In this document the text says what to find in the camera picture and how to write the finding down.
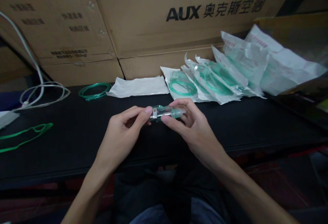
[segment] black table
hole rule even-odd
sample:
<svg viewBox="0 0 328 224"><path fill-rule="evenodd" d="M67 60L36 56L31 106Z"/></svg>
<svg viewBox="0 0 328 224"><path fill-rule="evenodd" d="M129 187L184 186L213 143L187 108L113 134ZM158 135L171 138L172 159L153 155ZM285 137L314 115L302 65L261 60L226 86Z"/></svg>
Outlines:
<svg viewBox="0 0 328 224"><path fill-rule="evenodd" d="M21 111L20 118L0 131L3 136L42 123L54 123L42 137L0 154L0 189L85 174L95 159L111 116L133 105L168 105L172 101L168 94L129 98L105 96L87 102L78 96L80 89L70 88L71 95L62 102ZM210 102L197 103L197 106L228 153L328 141L325 131L270 100L243 97L240 102L225 105ZM14 140L27 138L31 138L31 134ZM192 157L177 133L162 123L153 123L142 129L135 147L118 170L178 163Z"/></svg>

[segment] left hand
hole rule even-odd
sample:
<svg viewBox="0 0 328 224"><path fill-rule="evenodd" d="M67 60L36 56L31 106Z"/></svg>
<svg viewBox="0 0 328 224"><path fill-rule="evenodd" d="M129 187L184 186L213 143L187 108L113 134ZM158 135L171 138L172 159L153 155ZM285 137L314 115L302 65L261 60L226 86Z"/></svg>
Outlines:
<svg viewBox="0 0 328 224"><path fill-rule="evenodd" d="M112 116L94 164L107 174L112 173L129 155L142 126L151 124L148 119L152 112L150 106L147 108L133 106Z"/></svg>

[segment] aux logo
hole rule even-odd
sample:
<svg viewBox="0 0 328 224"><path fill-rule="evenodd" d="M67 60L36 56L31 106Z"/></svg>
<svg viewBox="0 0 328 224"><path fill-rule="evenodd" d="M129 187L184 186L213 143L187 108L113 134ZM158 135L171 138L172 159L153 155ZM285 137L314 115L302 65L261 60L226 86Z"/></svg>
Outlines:
<svg viewBox="0 0 328 224"><path fill-rule="evenodd" d="M200 7L201 7L201 5L199 5L197 8L195 6L188 6L185 17L183 17L183 7L179 8L179 16L178 16L175 8L171 8L168 13L166 21L168 22L171 19L174 19L176 21L178 21L178 20L185 21L187 19L192 19L193 17L195 17L195 19L199 19L198 10L200 9Z"/></svg>

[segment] white paper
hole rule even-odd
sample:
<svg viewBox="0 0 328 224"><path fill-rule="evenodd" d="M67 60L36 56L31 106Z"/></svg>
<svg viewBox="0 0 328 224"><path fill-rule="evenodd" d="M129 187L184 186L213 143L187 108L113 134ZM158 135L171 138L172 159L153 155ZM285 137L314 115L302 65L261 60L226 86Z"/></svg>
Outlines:
<svg viewBox="0 0 328 224"><path fill-rule="evenodd" d="M109 92L106 92L108 96L119 98L169 93L170 92L165 84L163 76L134 80L116 78L113 87L109 90Z"/></svg>
<svg viewBox="0 0 328 224"><path fill-rule="evenodd" d="M260 86L272 95L278 95L290 88L302 84L324 74L327 69L316 63L306 61L289 49L263 33L256 25L246 37L252 42L269 51L268 66Z"/></svg>
<svg viewBox="0 0 328 224"><path fill-rule="evenodd" d="M0 129L12 123L19 117L19 114L11 111L0 111Z"/></svg>

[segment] coiled green tubing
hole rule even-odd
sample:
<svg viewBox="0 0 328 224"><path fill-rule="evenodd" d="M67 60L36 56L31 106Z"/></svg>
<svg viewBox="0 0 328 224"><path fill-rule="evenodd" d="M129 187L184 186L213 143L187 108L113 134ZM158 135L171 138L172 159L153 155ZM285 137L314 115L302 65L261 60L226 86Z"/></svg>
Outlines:
<svg viewBox="0 0 328 224"><path fill-rule="evenodd" d="M188 92L179 92L176 89L174 89L173 84L178 84L179 86L185 88ZM180 95L180 96L193 96L197 94L197 88L195 85L191 82L184 82L184 81L177 81L177 80L171 80L170 83L168 84L169 89Z"/></svg>
<svg viewBox="0 0 328 224"><path fill-rule="evenodd" d="M94 87L98 87L98 86L105 86L106 87L106 90L104 90L103 92L101 93L98 93L98 94L94 94L94 95L84 95L84 93L91 89L91 88L94 88ZM96 83L96 84L93 84L93 85L89 85L89 86L86 86L84 88L82 88L80 91L79 91L79 96L80 97L83 97L86 101L90 101L90 100L94 100L94 99L98 99L102 96L105 96L106 95L106 92L108 92L110 90L110 88L112 87L111 84L109 83Z"/></svg>

